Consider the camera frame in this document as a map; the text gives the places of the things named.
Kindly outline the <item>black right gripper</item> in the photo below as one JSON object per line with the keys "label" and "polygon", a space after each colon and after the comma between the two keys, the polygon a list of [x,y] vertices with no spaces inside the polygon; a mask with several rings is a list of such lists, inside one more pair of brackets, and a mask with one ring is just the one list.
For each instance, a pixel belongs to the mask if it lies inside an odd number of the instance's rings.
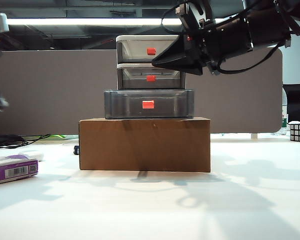
{"label": "black right gripper", "polygon": [[213,74],[236,74],[238,70],[222,70],[221,64],[252,50],[248,26],[244,17],[219,23],[192,17],[187,22],[187,36],[179,35],[151,64],[192,75],[202,75],[204,67]]}

